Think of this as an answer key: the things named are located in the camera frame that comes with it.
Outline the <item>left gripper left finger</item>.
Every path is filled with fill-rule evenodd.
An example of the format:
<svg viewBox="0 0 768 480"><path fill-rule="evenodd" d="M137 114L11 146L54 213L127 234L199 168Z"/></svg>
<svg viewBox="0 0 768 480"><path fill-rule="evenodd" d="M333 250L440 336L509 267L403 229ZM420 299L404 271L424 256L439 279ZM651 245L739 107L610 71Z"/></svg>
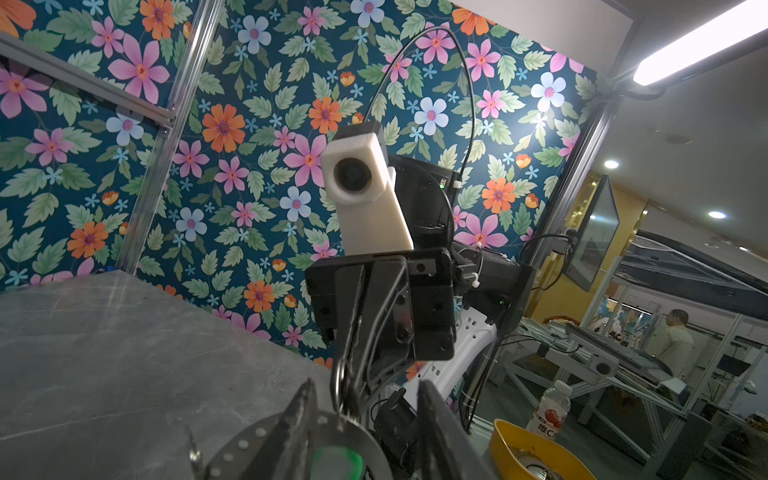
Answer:
<svg viewBox="0 0 768 480"><path fill-rule="evenodd" d="M309 479L318 417L315 383L307 379L278 416L239 479Z"/></svg>

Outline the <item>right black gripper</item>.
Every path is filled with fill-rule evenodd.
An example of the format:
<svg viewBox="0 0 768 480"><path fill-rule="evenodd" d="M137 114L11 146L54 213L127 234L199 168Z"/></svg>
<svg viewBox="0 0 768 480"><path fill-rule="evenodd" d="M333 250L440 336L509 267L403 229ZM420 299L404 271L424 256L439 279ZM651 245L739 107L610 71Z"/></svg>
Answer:
<svg viewBox="0 0 768 480"><path fill-rule="evenodd" d="M445 248L334 257L305 271L321 333L337 341L331 397L339 414L365 402L412 360L454 352L453 264Z"/></svg>

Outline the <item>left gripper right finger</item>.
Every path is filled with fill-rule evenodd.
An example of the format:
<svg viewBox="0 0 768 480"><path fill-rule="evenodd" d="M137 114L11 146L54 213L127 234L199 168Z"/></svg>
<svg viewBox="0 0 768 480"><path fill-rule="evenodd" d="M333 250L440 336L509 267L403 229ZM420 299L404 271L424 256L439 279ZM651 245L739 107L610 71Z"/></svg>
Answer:
<svg viewBox="0 0 768 480"><path fill-rule="evenodd" d="M430 381L418 386L417 424L416 464L421 479L495 478Z"/></svg>

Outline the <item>metal keyring with red handle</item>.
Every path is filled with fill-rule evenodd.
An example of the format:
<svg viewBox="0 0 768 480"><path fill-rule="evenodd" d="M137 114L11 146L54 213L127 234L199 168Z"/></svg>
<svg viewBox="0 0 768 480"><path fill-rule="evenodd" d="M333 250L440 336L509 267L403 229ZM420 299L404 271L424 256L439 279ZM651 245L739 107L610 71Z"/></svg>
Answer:
<svg viewBox="0 0 768 480"><path fill-rule="evenodd" d="M195 479L391 479L388 460L357 422L319 411L303 419L283 412L232 437L210 459L188 438Z"/></svg>

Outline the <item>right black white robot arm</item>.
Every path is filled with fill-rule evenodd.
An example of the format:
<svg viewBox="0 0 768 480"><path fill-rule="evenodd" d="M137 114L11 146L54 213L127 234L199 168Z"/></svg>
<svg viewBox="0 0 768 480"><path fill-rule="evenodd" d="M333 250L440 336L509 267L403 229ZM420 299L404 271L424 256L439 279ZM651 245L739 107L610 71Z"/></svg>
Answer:
<svg viewBox="0 0 768 480"><path fill-rule="evenodd" d="M323 258L305 273L316 322L337 347L333 407L356 419L412 366L418 373L402 388L408 407L422 381L450 396L477 357L516 328L535 275L486 240L454 239L457 172L396 155L391 163L413 249Z"/></svg>

